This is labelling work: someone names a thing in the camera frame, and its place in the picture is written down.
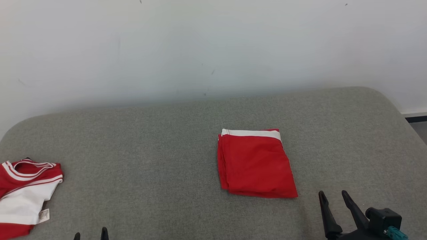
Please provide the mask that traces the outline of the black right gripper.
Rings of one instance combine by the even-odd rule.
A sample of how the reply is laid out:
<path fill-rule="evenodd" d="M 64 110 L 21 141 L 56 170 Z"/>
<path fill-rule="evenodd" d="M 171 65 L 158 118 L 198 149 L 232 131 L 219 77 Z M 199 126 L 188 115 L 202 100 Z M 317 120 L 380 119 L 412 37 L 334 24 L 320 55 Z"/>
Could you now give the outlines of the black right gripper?
<path fill-rule="evenodd" d="M 354 223 L 357 227 L 357 230 L 354 230 L 350 233 L 342 233 L 343 230 L 340 225 L 335 221 L 333 214 L 329 208 L 328 199 L 325 196 L 325 193 L 321 190 L 318 193 L 319 204 L 322 214 L 322 222 L 324 226 L 325 237 L 328 240 L 384 240 L 384 232 L 375 232 L 372 229 L 369 229 L 369 220 L 360 210 L 358 205 L 353 201 L 346 190 L 342 190 L 341 194 L 343 200 L 346 204 L 346 207 L 351 212 Z"/>

